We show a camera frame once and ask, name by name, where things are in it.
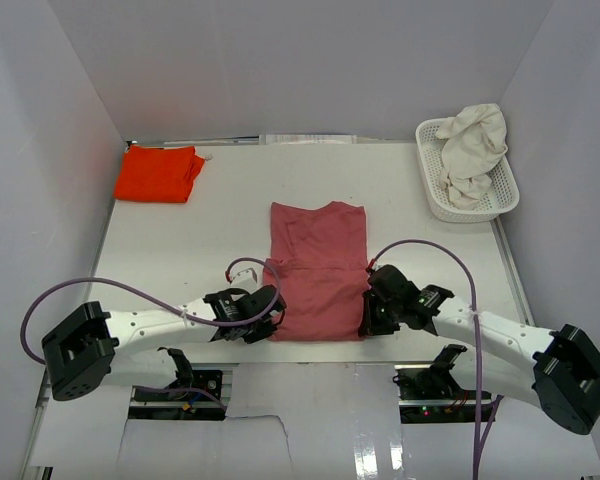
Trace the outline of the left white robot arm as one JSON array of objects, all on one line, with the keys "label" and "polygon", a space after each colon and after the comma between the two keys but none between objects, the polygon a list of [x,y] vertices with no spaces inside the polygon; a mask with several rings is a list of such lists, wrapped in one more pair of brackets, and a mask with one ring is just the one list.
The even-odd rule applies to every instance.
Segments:
[{"label": "left white robot arm", "polygon": [[168,309],[106,311],[97,301],[76,308],[43,337],[41,345],[52,398],[72,401],[98,388],[106,377],[125,385],[158,387],[179,399],[191,387],[191,374],[170,364],[157,371],[130,357],[169,351],[185,343],[220,340],[253,344],[276,332],[286,302],[272,285],[249,291],[228,288]]}]

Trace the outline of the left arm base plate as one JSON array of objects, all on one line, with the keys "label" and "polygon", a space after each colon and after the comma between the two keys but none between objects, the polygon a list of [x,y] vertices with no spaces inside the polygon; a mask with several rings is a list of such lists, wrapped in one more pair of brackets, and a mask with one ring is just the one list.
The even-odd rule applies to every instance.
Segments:
[{"label": "left arm base plate", "polygon": [[171,359],[172,381],[165,387],[135,389],[130,420],[222,421],[229,398],[228,375],[221,369],[194,367],[184,352],[161,347]]}]

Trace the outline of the papers at table back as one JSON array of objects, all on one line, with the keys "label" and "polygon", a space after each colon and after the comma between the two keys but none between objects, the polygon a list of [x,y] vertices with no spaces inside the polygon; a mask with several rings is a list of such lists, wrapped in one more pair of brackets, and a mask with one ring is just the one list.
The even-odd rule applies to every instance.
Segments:
[{"label": "papers at table back", "polygon": [[259,145],[349,145],[356,144],[356,135],[342,134],[262,134]]}]

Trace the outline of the pink t-shirt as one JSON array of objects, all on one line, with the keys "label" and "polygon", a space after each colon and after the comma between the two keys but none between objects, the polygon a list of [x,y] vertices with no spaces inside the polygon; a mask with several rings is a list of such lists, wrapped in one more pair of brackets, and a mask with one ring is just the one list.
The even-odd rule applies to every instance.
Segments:
[{"label": "pink t-shirt", "polygon": [[367,290],[367,218],[333,201],[315,210],[272,203],[263,282],[280,281],[285,318],[277,342],[357,341]]}]

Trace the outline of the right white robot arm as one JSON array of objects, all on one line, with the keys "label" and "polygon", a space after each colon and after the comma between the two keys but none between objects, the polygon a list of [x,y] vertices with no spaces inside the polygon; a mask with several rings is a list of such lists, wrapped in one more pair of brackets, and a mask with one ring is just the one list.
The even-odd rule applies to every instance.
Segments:
[{"label": "right white robot arm", "polygon": [[536,406],[567,431],[591,433],[600,418],[600,351],[582,329],[474,313],[450,290],[419,289],[392,265],[367,273],[360,333],[389,335],[407,327],[448,340],[431,366],[439,396],[455,398],[481,380],[483,390]]}]

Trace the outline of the white t-shirt in basket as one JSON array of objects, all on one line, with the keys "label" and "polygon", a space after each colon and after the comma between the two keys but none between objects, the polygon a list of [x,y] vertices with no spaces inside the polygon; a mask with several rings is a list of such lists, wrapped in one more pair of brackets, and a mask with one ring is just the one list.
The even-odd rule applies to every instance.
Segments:
[{"label": "white t-shirt in basket", "polygon": [[508,152],[507,127],[495,103],[465,107],[442,120],[436,138],[444,140],[438,185],[461,210],[477,206],[491,186],[489,173]]}]

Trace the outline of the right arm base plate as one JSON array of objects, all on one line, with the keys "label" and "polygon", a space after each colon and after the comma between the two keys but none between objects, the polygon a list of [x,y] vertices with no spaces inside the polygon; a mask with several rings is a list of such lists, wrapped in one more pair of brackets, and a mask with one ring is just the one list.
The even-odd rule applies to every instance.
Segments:
[{"label": "right arm base plate", "polygon": [[476,391],[460,387],[448,372],[429,365],[396,369],[400,420],[403,425],[474,422]]}]

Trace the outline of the folded orange t-shirt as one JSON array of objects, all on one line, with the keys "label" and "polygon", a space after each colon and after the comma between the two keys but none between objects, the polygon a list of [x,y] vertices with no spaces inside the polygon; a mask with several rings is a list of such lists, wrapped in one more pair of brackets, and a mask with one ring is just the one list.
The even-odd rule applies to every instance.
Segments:
[{"label": "folded orange t-shirt", "polygon": [[114,188],[118,201],[184,204],[206,160],[193,146],[183,148],[129,147]]}]

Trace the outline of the white perforated plastic basket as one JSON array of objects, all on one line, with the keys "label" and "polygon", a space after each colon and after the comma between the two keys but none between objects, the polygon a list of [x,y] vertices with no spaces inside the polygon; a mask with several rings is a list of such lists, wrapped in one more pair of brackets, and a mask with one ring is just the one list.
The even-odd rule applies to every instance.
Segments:
[{"label": "white perforated plastic basket", "polygon": [[433,119],[416,128],[419,171],[438,219],[489,222],[519,204],[505,136],[504,122],[492,116]]}]

